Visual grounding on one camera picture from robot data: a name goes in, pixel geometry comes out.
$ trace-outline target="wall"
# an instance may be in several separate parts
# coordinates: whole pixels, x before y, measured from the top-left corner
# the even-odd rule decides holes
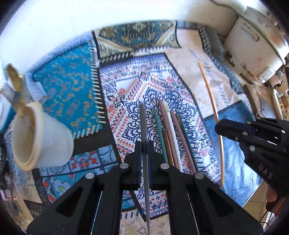
[[[249,5],[260,11],[258,0],[216,0],[243,13]],[[0,60],[21,73],[66,40],[93,28],[152,19],[200,22],[226,36],[235,20],[227,8],[209,0],[26,0],[0,36]]]

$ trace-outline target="white appliance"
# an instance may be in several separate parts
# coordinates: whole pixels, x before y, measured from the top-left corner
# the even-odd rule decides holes
[[[247,7],[224,42],[237,73],[255,85],[272,77],[285,64],[289,47],[281,32],[260,12]]]

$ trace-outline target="screw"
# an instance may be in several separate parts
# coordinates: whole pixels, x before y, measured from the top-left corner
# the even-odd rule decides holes
[[[85,174],[85,178],[87,179],[92,179],[94,177],[94,173],[93,172],[88,172]]]
[[[161,164],[161,169],[166,170],[166,169],[169,169],[169,167],[170,167],[170,165],[167,164],[167,163],[162,163],[162,164]]]
[[[203,178],[204,178],[204,175],[203,175],[202,173],[200,173],[200,172],[197,172],[197,173],[195,174],[195,177],[196,177],[196,179],[203,179]]]
[[[121,169],[126,169],[126,168],[128,168],[128,164],[127,164],[126,162],[124,162],[124,163],[121,163],[121,164],[119,165],[119,167],[120,167]]]
[[[250,149],[251,152],[255,152],[255,147],[254,147],[253,145],[251,145],[251,146],[249,147],[249,149]]]

